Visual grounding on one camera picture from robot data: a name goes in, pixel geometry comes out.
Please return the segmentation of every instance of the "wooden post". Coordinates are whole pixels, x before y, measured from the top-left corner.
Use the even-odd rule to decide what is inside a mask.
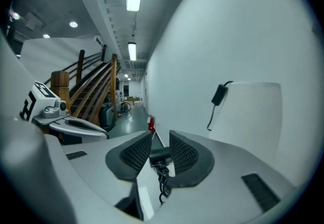
[[[114,107],[115,120],[117,120],[117,106],[116,106],[117,55],[116,54],[112,55],[111,65],[112,65],[112,69],[111,69],[111,79],[110,79],[110,97]]]
[[[66,102],[66,109],[71,114],[69,96],[70,74],[65,71],[54,71],[51,76],[51,90],[54,94]]]
[[[79,60],[77,61],[75,84],[79,83],[82,78],[82,66],[83,66],[83,58],[84,57],[85,57],[85,50],[81,50],[79,53]]]

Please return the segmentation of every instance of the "red fire extinguisher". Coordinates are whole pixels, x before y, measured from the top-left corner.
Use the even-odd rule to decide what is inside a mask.
[[[148,130],[154,131],[154,116],[149,115],[147,118],[147,122],[148,122]]]

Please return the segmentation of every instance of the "round ceiling light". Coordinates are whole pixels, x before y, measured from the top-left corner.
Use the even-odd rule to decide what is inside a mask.
[[[13,13],[12,14],[12,17],[14,18],[14,19],[16,19],[16,20],[18,20],[19,18],[20,18],[20,15],[18,15],[17,13]]]
[[[77,27],[77,23],[76,22],[70,22],[70,26],[73,27],[73,28],[76,28]]]

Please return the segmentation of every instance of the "hallway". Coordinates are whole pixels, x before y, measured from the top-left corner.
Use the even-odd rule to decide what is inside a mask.
[[[132,107],[130,112],[123,113],[123,116],[118,118],[116,126],[109,132],[109,136],[113,139],[136,131],[147,130],[147,128],[147,114],[144,107]],[[152,148],[161,147],[162,145],[155,135],[152,140]]]

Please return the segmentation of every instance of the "power cord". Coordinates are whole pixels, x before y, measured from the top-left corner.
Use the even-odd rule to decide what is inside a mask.
[[[162,195],[167,198],[171,193],[171,189],[168,187],[168,180],[169,180],[169,170],[167,168],[168,165],[169,164],[165,163],[164,161],[159,161],[158,163],[152,165],[155,167],[158,173],[158,181],[159,181],[159,187],[161,192],[158,199],[161,205],[164,203],[164,201],[162,201]]]
[[[228,88],[226,87],[228,84],[233,83],[233,81],[227,81],[225,84],[223,85],[218,85],[218,88],[216,90],[216,93],[212,99],[212,102],[214,103],[214,107],[213,107],[213,112],[212,112],[212,116],[211,119],[207,125],[207,130],[212,131],[211,129],[209,129],[209,126],[212,123],[213,117],[214,117],[214,111],[215,111],[215,107],[220,105],[220,103],[222,102]]]

